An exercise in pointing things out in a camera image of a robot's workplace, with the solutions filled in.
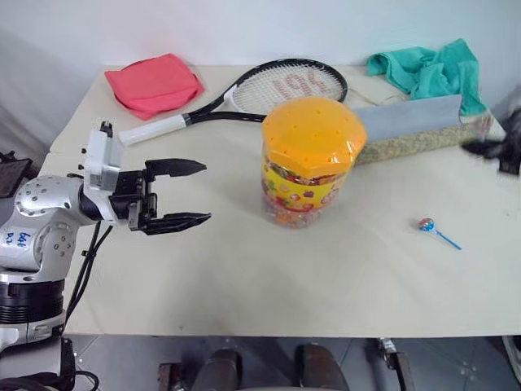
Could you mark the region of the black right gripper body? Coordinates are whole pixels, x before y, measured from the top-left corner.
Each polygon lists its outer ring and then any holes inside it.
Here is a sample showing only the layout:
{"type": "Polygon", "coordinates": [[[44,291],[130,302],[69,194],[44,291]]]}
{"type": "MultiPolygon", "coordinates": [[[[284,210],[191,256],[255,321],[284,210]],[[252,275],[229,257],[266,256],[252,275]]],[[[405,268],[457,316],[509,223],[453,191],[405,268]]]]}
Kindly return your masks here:
{"type": "Polygon", "coordinates": [[[504,127],[506,136],[501,144],[499,171],[519,175],[520,171],[520,112],[512,112],[504,127]]]}

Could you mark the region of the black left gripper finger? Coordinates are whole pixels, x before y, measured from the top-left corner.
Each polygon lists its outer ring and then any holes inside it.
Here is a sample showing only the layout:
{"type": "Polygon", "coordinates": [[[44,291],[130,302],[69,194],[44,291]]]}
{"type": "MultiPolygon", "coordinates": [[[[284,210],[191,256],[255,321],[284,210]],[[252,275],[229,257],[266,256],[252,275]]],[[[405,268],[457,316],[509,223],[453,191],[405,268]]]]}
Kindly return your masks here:
{"type": "Polygon", "coordinates": [[[146,220],[140,231],[146,235],[177,233],[198,226],[210,219],[210,213],[170,213],[162,218],[146,220]]]}
{"type": "Polygon", "coordinates": [[[147,160],[145,166],[150,177],[168,175],[171,178],[190,176],[207,168],[198,161],[181,158],[147,160]]]}

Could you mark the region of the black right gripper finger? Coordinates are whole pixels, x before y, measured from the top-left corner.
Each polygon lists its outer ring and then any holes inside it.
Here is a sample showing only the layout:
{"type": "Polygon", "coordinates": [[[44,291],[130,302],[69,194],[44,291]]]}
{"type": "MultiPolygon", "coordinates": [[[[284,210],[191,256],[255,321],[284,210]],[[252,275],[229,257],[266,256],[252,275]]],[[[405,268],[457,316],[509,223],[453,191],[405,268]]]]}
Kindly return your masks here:
{"type": "Polygon", "coordinates": [[[470,154],[483,158],[502,158],[505,155],[505,144],[496,139],[472,139],[461,144],[461,148],[470,154]]]}

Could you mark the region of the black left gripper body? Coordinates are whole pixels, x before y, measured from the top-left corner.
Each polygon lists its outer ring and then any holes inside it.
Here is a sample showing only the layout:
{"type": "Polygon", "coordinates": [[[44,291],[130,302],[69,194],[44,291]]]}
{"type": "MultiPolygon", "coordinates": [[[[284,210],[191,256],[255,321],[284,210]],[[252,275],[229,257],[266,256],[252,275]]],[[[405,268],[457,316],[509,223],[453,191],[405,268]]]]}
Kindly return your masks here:
{"type": "Polygon", "coordinates": [[[152,162],[146,161],[142,170],[120,172],[116,189],[109,196],[117,218],[132,231],[146,232],[157,218],[157,194],[151,190],[155,181],[153,168],[152,162]]]}

